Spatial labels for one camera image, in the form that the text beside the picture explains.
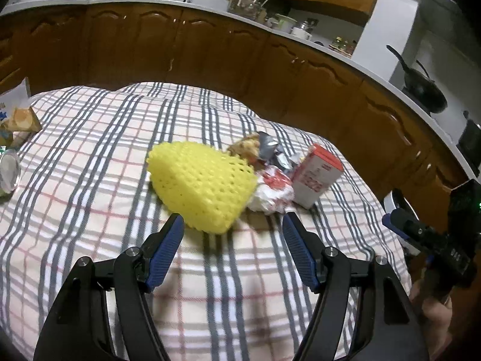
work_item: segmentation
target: white countertop edge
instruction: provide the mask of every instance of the white countertop edge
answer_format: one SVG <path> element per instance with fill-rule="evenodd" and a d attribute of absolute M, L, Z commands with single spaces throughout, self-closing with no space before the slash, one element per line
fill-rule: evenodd
<path fill-rule="evenodd" d="M 456 147 L 456 144 L 451 140 L 451 138 L 441 129 L 441 126 L 437 124 L 437 122 L 432 119 L 429 115 L 427 115 L 424 110 L 422 110 L 415 102 L 413 102 L 407 95 L 402 93 L 401 90 L 393 86 L 391 83 L 385 81 L 384 79 L 380 78 L 377 74 L 372 73 L 370 70 L 364 68 L 363 66 L 357 64 L 356 62 L 352 61 L 351 59 L 344 57 L 343 55 L 336 53 L 335 51 L 323 47 L 321 45 L 317 45 L 314 42 L 306 41 L 300 38 L 297 38 L 291 34 L 272 30 L 263 24 L 257 23 L 255 21 L 246 19 L 245 17 L 241 17 L 229 12 L 222 12 L 217 11 L 212 8 L 202 7 L 201 5 L 195 5 L 190 3 L 184 3 L 182 1 L 174 1 L 174 0 L 41 0 L 41 1 L 28 1 L 24 3 L 17 3 L 6 6 L 2 12 L 0 13 L 0 17 L 4 15 L 8 15 L 13 12 L 21 11 L 24 9 L 29 8 L 37 8 L 37 7 L 47 7 L 52 5 L 90 5 L 90 4 L 105 4 L 105 3 L 151 3 L 151 4 L 165 4 L 165 5 L 176 5 L 178 7 L 186 7 L 186 8 L 194 8 L 203 10 L 210 13 L 215 13 L 217 15 L 222 15 L 226 17 L 230 17 L 235 20 L 243 21 L 244 23 L 250 24 L 254 27 L 261 28 L 267 32 L 271 32 L 273 34 L 283 36 L 284 38 L 293 40 L 295 42 L 302 43 L 303 45 L 309 46 L 316 50 L 319 50 L 323 53 L 330 55 L 331 57 L 348 64 L 349 66 L 357 69 L 358 71 L 362 72 L 372 80 L 379 83 L 381 86 L 386 88 L 390 91 L 393 95 L 396 95 L 402 102 L 404 102 L 410 109 L 412 109 L 427 125 L 434 130 L 434 132 L 439 136 L 439 138 L 444 142 L 444 144 L 449 148 L 451 153 L 456 157 L 459 164 L 466 172 L 466 175 L 469 178 L 476 179 L 475 174 L 469 164 L 467 163 L 466 159 L 463 157 L 459 149 Z"/>

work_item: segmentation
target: red box top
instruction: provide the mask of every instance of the red box top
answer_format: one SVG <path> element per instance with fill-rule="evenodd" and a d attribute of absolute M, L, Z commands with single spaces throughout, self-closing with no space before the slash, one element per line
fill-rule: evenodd
<path fill-rule="evenodd" d="M 339 160 L 328 150 L 321 147 L 319 144 L 314 144 L 314 150 L 311 153 L 316 155 L 317 157 L 320 157 L 322 160 L 324 160 L 334 168 L 338 169 L 339 171 L 344 172 L 341 160 Z"/>

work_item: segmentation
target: plaid tablecloth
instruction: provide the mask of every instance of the plaid tablecloth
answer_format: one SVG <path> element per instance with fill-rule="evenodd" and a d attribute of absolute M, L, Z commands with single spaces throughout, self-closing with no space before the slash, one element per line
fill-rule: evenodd
<path fill-rule="evenodd" d="M 342 160 L 345 173 L 311 210 L 298 209 L 302 222 L 349 257 L 386 256 L 409 289 L 401 246 L 381 224 L 382 207 L 327 140 L 184 85 L 142 83 L 116 92 L 76 86 L 35 98 L 43 129 L 19 148 L 20 187 L 0 203 L 0 324 L 26 357 L 32 358 L 49 307 L 79 257 L 115 258 L 168 218 L 145 162 L 161 141 L 225 150 L 263 130 L 288 154 L 320 143 Z M 293 357 L 317 296 L 302 285 L 280 222 L 280 215 L 245 211 L 225 235 L 186 230 L 164 284 L 149 297 L 172 360 Z M 114 296 L 108 296 L 112 334 L 117 354 L 127 357 Z M 349 348 L 356 300 L 352 289 L 338 357 Z"/>

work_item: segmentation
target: black frying pan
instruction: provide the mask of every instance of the black frying pan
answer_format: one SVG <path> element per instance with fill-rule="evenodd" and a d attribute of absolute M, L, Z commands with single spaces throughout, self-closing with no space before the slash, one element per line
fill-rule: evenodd
<path fill-rule="evenodd" d="M 434 81 L 429 78 L 429 74 L 427 74 L 424 66 L 416 60 L 418 65 L 422 67 L 424 73 L 426 73 L 426 76 L 416 69 L 407 66 L 404 59 L 401 57 L 401 54 L 391 46 L 387 45 L 386 47 L 397 57 L 399 62 L 401 62 L 401 66 L 404 70 L 404 82 L 407 91 L 422 103 L 430 113 L 440 113 L 443 111 L 448 106 L 446 98 Z"/>

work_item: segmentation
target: range hood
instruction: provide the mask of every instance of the range hood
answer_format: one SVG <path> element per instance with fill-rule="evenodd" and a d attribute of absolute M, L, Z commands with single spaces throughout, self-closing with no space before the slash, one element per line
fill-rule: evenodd
<path fill-rule="evenodd" d="M 481 45 L 453 0 L 418 0 L 426 28 L 481 67 Z"/>

